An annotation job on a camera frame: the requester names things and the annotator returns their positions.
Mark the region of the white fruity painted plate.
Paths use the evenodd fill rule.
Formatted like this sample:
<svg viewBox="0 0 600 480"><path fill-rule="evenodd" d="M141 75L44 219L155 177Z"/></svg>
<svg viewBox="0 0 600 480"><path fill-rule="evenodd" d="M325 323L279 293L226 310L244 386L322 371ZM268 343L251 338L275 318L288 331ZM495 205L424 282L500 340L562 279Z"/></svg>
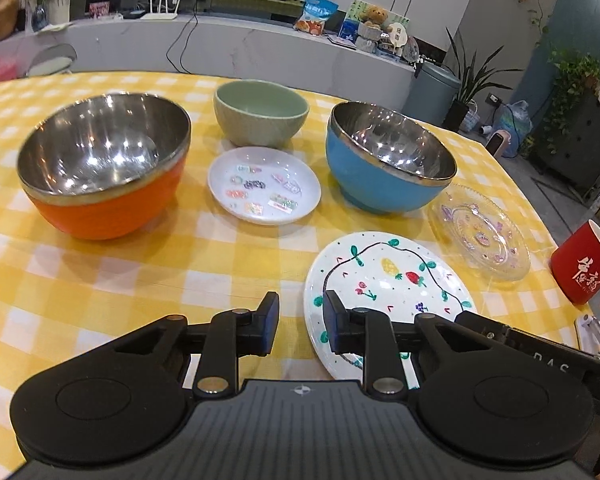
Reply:
<svg viewBox="0 0 600 480"><path fill-rule="evenodd" d="M365 231L339 237L315 258L306 276L303 312L317 357L335 379L361 380L363 358L332 352L323 318L323 292L333 290L348 309L377 310L393 322L421 313L454 320L473 311L467 287L442 258L408 238Z"/></svg>

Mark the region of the small white sticker plate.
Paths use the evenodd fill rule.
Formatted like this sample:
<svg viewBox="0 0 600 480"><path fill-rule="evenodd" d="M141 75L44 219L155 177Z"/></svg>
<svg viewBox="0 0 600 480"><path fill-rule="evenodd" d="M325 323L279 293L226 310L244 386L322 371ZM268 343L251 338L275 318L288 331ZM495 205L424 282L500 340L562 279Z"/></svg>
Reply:
<svg viewBox="0 0 600 480"><path fill-rule="evenodd" d="M229 214L260 226L303 219L320 203L322 188L302 160L274 148L233 148L207 174L213 198Z"/></svg>

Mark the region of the clear glass plate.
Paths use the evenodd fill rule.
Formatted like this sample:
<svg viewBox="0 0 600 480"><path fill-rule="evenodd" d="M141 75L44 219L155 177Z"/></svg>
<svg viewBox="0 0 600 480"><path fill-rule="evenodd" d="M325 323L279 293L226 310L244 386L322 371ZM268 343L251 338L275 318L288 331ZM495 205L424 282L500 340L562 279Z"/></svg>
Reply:
<svg viewBox="0 0 600 480"><path fill-rule="evenodd" d="M490 198L466 185L450 184L429 209L442 233L491 278L518 282L529 272L529 251L520 229Z"/></svg>

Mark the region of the blue steel bowl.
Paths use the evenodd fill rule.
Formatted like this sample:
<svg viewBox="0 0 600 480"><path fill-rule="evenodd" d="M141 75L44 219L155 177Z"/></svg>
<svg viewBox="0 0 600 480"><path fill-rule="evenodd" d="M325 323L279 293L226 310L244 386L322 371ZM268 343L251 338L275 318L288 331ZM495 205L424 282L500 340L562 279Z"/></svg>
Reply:
<svg viewBox="0 0 600 480"><path fill-rule="evenodd" d="M377 104L335 105L325 151L344 198L374 214L422 208L457 174L453 154L432 132Z"/></svg>

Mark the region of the orange steel bowl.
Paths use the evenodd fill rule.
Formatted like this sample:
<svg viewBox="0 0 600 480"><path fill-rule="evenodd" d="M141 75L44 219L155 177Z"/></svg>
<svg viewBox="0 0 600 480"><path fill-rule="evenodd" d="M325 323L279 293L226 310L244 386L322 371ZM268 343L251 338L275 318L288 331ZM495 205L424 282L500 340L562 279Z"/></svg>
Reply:
<svg viewBox="0 0 600 480"><path fill-rule="evenodd" d="M42 217L80 240L112 240L173 200L192 137L178 104L148 93L91 96L40 122L17 174Z"/></svg>

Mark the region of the yellow checkered tablecloth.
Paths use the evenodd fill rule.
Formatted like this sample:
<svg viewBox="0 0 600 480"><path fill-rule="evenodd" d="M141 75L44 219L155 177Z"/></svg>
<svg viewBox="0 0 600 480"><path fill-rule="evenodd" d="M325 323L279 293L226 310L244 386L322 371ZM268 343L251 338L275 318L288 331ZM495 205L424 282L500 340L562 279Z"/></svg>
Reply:
<svg viewBox="0 0 600 480"><path fill-rule="evenodd" d="M322 379L326 372L303 319L303 284L317 254L351 232L384 231L423 244L467 286L477 310L527 332L575 346L579 315L548 270L554 238L527 197L478 143L446 131L457 181L497 203L529 249L531 269L516 283L495 281L466 264L428 209L376 216L349 204L325 159L326 124L335 99L308 93L310 114L291 153L320 179L322 198L288 226L257 226L227 214L212 198L207 171L228 149L216 123L213 77L158 73L83 73L0 84L0 479L22 461L9 421L14 391L30 376L181 313L206 322L215 312L254 308L275 290L280 321L272 354L245 358L242 377ZM64 106L108 92L148 92L177 102L192 120L192 145L174 202L134 234L102 243L61 233L20 188L16 160L24 139Z"/></svg>

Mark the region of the green ceramic bowl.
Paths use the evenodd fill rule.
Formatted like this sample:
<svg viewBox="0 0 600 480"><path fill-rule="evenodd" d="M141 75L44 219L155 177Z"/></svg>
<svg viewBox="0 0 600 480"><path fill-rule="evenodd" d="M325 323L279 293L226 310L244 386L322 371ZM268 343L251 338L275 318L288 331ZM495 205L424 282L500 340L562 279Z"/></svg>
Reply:
<svg viewBox="0 0 600 480"><path fill-rule="evenodd" d="M215 89L216 121L236 146L283 148L309 115L308 101L297 91L271 81L241 79Z"/></svg>

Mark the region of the pink space heater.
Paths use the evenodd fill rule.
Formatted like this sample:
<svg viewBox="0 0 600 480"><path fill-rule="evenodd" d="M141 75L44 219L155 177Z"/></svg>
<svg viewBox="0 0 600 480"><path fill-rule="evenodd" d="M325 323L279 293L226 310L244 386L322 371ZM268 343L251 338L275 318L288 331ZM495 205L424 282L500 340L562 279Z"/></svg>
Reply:
<svg viewBox="0 0 600 480"><path fill-rule="evenodd" d="M510 133L507 130L494 130L486 141L486 150L494 158L499 158L509 146L509 141Z"/></svg>

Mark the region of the grey trash bin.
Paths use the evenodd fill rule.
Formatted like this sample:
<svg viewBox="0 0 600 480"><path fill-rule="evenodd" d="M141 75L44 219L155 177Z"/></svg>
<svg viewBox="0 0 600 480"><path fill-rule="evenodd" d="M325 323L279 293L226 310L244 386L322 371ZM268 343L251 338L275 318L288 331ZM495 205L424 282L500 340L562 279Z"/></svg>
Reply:
<svg viewBox="0 0 600 480"><path fill-rule="evenodd" d="M417 65L402 114L441 126L460 90L460 80L448 68L425 61Z"/></svg>

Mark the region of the blue water jug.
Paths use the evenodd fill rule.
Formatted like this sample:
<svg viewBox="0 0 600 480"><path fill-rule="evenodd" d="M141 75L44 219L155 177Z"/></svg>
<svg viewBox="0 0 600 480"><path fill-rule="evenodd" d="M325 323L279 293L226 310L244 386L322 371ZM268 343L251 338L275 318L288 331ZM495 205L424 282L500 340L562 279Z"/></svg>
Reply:
<svg viewBox="0 0 600 480"><path fill-rule="evenodd" d="M518 154L521 143L533 128L528 102L520 100L501 104L495 112L493 128L506 130L509 133L509 141L504 148L503 156L514 158Z"/></svg>

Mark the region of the white tv cabinet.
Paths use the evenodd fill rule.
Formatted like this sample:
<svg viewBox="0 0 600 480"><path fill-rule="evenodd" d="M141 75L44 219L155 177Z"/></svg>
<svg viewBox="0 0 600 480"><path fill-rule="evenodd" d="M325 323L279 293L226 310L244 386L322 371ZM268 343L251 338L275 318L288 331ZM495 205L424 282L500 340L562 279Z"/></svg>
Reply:
<svg viewBox="0 0 600 480"><path fill-rule="evenodd" d="M61 32L18 32L0 41L0 58L20 72L53 44L76 49L78 72L192 73L259 79L400 110L411 66L268 23L198 15L168 22L83 20Z"/></svg>

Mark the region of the round paper fan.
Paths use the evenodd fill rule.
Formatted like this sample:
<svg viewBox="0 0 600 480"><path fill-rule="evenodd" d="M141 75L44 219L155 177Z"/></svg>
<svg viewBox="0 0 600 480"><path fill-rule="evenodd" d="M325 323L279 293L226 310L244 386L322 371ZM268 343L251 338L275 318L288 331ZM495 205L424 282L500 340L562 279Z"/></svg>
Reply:
<svg viewBox="0 0 600 480"><path fill-rule="evenodd" d="M406 28L401 23L391 23L387 27L387 35L391 53L396 56L401 56L408 40Z"/></svg>

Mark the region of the trailing ivy plant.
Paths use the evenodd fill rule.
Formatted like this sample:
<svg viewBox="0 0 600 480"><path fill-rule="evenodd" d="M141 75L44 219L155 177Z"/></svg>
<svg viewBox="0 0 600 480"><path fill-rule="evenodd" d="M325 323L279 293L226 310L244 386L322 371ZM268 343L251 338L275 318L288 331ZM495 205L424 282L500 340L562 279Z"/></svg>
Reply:
<svg viewBox="0 0 600 480"><path fill-rule="evenodd" d="M571 117L588 94L600 86L600 61L577 50L554 50L550 64L556 70L550 100L536 144L552 154L570 135Z"/></svg>

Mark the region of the blue snack bag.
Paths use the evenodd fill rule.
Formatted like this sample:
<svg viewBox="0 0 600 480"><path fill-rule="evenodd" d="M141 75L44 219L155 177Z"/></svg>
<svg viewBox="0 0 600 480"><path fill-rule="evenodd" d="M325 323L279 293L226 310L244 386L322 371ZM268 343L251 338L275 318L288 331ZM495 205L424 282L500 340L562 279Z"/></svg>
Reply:
<svg viewBox="0 0 600 480"><path fill-rule="evenodd" d="M321 36L327 21L337 11L338 4L330 0L304 0L302 13L294 22L294 30Z"/></svg>

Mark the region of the white wifi router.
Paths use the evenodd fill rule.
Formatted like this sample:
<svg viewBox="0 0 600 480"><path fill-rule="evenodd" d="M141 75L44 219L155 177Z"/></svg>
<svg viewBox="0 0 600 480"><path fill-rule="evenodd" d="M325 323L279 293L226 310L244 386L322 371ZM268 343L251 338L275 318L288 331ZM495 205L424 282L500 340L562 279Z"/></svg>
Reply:
<svg viewBox="0 0 600 480"><path fill-rule="evenodd" d="M140 17L144 21L172 21L178 16L182 0L149 0L148 8Z"/></svg>

